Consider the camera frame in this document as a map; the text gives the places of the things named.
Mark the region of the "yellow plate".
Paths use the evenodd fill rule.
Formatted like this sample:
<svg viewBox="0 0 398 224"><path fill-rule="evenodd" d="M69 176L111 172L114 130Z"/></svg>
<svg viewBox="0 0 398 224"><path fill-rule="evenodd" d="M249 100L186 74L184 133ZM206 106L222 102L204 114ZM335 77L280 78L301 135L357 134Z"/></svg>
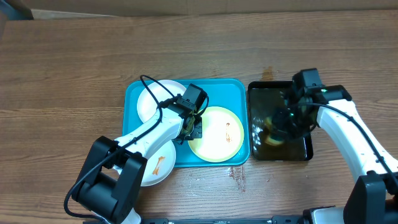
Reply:
<svg viewBox="0 0 398 224"><path fill-rule="evenodd" d="M188 142L192 152L207 162L234 157L244 141L240 119L230 110L211 106L202 114L202 137Z"/></svg>

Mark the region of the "white plate with thin smear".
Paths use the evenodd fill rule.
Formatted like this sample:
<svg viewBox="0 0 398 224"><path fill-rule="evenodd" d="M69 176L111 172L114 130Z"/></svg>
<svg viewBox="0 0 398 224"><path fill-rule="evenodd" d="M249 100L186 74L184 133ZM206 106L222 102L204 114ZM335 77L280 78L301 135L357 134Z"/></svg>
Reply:
<svg viewBox="0 0 398 224"><path fill-rule="evenodd" d="M159 81L168 91L170 91L173 96L178 94L183 95L186 87L179 82L173 80L160 80ZM150 91L154 94L158 102L164 101L172 97L172 95L158 83L151 83L148 85ZM155 115L157 109L157 104L153 99L152 95L145 88L138 97L137 101L137 113L140 120L145 123L153 115Z"/></svg>

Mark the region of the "green yellow sponge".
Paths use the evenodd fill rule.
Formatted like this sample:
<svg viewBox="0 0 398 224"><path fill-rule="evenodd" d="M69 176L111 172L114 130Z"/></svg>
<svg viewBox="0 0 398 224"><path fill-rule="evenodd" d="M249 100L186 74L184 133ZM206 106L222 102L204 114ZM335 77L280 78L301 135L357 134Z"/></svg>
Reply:
<svg viewBox="0 0 398 224"><path fill-rule="evenodd" d="M272 125L272 118L267 117L264 120L264 132L266 133L264 142L271 146L280 146L284 143L284 139L282 136L277 134L277 131L274 130Z"/></svg>

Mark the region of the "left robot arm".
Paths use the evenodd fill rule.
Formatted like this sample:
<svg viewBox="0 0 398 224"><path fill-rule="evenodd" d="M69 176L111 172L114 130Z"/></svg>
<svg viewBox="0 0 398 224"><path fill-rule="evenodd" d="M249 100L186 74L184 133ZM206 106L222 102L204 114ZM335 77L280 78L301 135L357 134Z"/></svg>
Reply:
<svg viewBox="0 0 398 224"><path fill-rule="evenodd" d="M140 223L134 204L147 161L164 144L201 137L207 93L191 84L184 94L155 102L155 114L133 132L115 140L99 137L91 146L64 206L73 199L91 211L85 223Z"/></svg>

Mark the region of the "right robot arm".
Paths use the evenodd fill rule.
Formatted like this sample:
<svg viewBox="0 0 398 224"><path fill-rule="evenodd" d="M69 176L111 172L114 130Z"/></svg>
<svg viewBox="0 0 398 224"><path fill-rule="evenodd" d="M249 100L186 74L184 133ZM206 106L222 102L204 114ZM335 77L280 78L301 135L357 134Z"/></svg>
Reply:
<svg viewBox="0 0 398 224"><path fill-rule="evenodd" d="M355 181L344 207L306 210L304 223L397 224L397 159L379 143L341 85L325 86L315 68L292 77L287 100L287 134L297 138L311 126L335 143Z"/></svg>

